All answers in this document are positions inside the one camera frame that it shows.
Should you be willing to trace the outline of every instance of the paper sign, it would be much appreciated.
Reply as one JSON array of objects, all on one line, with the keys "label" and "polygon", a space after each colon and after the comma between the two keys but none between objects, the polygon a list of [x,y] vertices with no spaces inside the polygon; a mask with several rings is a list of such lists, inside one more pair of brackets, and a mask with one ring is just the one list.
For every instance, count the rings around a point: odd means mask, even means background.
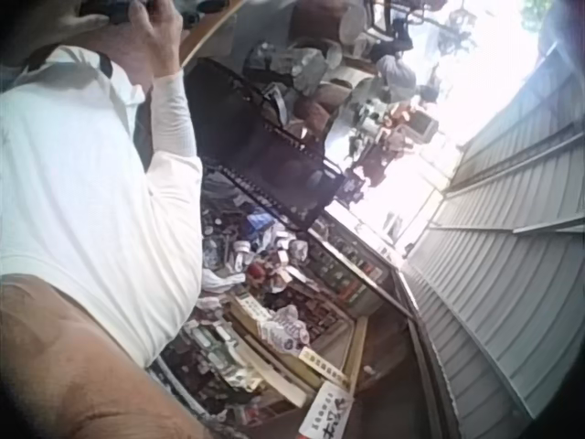
[{"label": "paper sign", "polygon": [[305,416],[299,433],[308,439],[341,439],[354,399],[326,381]]},{"label": "paper sign", "polygon": [[326,359],[323,359],[314,350],[304,347],[301,355],[299,355],[299,359],[316,370],[324,378],[333,382],[333,384],[343,389],[349,389],[349,378],[344,372],[336,368]]},{"label": "paper sign", "polygon": [[294,278],[296,278],[298,281],[300,281],[302,283],[307,282],[307,276],[305,276],[301,271],[299,271],[298,268],[296,268],[292,265],[287,265],[286,271],[289,272],[290,274],[292,274],[292,276],[294,276]]},{"label": "paper sign", "polygon": [[265,322],[272,318],[272,314],[261,305],[251,294],[246,294],[243,297],[236,297],[239,305],[243,308],[250,317],[257,322]]}]

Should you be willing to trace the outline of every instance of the sky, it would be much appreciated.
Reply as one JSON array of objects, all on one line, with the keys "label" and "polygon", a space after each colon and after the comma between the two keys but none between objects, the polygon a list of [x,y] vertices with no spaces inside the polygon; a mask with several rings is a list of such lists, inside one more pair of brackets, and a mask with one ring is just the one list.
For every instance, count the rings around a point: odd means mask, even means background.
[{"label": "sky", "polygon": [[[457,58],[440,58],[437,27],[411,28],[415,49],[404,59],[416,71],[419,83],[426,81],[440,59],[441,75],[452,86],[447,98],[431,109],[446,137],[436,135],[433,143],[424,146],[426,156],[441,161],[441,173],[419,157],[402,158],[389,165],[379,187],[368,190],[364,201],[351,208],[359,218],[381,230],[389,210],[397,212],[406,226],[428,200],[429,205],[397,248],[417,239],[440,204],[437,195],[449,185],[448,177],[462,154],[457,146],[472,139],[512,100],[536,66],[538,38],[522,28],[522,4],[522,0],[467,0],[466,8],[478,15],[473,30],[477,48]],[[460,0],[451,0],[436,18],[443,21],[460,5]]]},{"label": "sky", "polygon": [[537,35],[521,25],[522,0],[467,3],[478,11],[487,5],[494,16],[480,15],[473,32],[476,50],[446,60],[453,88],[437,114],[441,129],[460,144],[510,102],[537,61]]}]

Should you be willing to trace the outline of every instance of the shop stall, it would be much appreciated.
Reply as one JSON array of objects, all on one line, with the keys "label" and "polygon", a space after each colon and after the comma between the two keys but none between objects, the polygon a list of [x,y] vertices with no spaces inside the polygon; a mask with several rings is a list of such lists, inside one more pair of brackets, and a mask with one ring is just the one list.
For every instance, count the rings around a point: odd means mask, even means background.
[{"label": "shop stall", "polygon": [[[393,300],[361,253],[331,235],[344,256],[318,223],[307,231],[284,225],[254,195],[206,168],[203,291],[151,370],[227,435],[306,410],[325,384],[353,398],[372,380],[362,364],[369,316]],[[358,287],[350,295],[351,282]],[[355,306],[359,292],[374,305]]]}]

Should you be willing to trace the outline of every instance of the person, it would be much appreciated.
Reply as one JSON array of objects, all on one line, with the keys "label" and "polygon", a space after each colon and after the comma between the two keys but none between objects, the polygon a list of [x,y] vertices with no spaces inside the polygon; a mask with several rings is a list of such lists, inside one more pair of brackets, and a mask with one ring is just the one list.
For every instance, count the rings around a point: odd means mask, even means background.
[{"label": "person", "polygon": [[1,69],[16,76],[0,95],[3,394],[35,437],[210,437],[144,371],[201,286],[182,18],[172,0],[129,11],[154,74],[144,172],[132,140],[142,88],[105,55],[57,44],[107,23],[78,7],[38,3],[1,59],[22,64]]},{"label": "person", "polygon": [[389,161],[416,153],[412,142],[400,130],[391,130],[381,140],[383,142],[382,149]]},{"label": "person", "polygon": [[417,75],[400,56],[397,41],[376,43],[369,51],[370,60],[376,65],[385,90],[379,96],[385,103],[410,102],[420,96],[424,102],[435,103],[439,91],[430,85],[417,85]]}]

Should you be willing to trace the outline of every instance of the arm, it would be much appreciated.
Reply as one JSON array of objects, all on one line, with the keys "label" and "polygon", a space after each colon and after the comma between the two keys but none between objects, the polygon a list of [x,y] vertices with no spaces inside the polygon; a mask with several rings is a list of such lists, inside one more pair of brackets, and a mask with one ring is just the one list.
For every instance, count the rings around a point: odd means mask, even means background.
[{"label": "arm", "polygon": [[202,169],[179,65],[182,17],[171,0],[158,0],[150,16],[136,1],[129,12],[154,74],[154,155],[147,172],[154,204],[163,203],[166,212],[179,209],[184,221],[189,216],[196,221]]},{"label": "arm", "polygon": [[3,416],[12,409],[27,423],[4,417],[3,427],[6,420],[33,430],[14,437],[212,438],[52,286],[33,276],[8,275],[0,289]]}]

